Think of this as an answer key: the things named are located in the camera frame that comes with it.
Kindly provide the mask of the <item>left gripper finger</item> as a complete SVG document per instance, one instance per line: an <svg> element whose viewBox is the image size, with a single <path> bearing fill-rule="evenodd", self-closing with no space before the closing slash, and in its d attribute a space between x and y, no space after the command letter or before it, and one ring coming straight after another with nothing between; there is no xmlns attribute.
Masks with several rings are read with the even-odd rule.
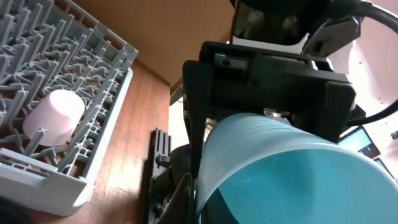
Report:
<svg viewBox="0 0 398 224"><path fill-rule="evenodd" d="M194 184L191 174L184 174L169 206L157 224L191 224L194 209Z"/></svg>

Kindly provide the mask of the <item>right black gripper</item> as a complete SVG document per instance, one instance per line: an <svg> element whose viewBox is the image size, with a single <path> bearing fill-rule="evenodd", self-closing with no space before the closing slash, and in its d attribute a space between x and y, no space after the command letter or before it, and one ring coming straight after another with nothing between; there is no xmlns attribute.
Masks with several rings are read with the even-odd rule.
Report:
<svg viewBox="0 0 398 224"><path fill-rule="evenodd" d="M289 114L296 128L337 142L356 93L325 58L206 41L198 60L183 64L183 96L196 179L206 119L271 110Z"/></svg>

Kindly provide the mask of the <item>blue plastic cup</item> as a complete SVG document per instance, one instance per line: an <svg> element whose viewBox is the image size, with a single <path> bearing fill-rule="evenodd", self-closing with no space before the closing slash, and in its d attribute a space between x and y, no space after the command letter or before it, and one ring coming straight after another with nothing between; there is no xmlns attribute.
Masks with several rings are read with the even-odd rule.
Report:
<svg viewBox="0 0 398 224"><path fill-rule="evenodd" d="M206 139L195 215L210 223L396 223L397 183L358 152L240 113Z"/></svg>

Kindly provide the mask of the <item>pink plastic cup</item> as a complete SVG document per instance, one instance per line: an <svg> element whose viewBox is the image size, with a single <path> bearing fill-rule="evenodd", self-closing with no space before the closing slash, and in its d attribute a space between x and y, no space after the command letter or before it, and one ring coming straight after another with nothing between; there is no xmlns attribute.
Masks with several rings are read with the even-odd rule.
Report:
<svg viewBox="0 0 398 224"><path fill-rule="evenodd" d="M76 93L54 90L32 110L22 128L29 139L42 128L47 132L39 144L59 146L70 139L84 111L85 103Z"/></svg>

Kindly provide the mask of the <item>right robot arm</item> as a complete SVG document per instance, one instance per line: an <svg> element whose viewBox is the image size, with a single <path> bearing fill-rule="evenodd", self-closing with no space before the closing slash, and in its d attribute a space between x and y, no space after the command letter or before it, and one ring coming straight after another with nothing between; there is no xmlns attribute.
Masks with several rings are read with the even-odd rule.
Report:
<svg viewBox="0 0 398 224"><path fill-rule="evenodd" d="M207 119L273 110L296 128L336 142L351 126L386 118L397 103L367 116L345 74L328 56L361 32L365 17L397 30L397 16L369 1L233 1L228 43L206 41L183 70L184 122L197 177Z"/></svg>

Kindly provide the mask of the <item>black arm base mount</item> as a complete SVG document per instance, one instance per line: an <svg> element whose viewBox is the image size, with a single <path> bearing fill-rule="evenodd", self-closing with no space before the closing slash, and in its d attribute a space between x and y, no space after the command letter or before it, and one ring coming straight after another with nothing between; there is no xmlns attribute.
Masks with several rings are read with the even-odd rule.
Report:
<svg viewBox="0 0 398 224"><path fill-rule="evenodd" d="M190 148L171 147L172 137L156 128L151 132L146 160L147 181L145 223L157 223L166 212L172 196L184 175L190 171Z"/></svg>

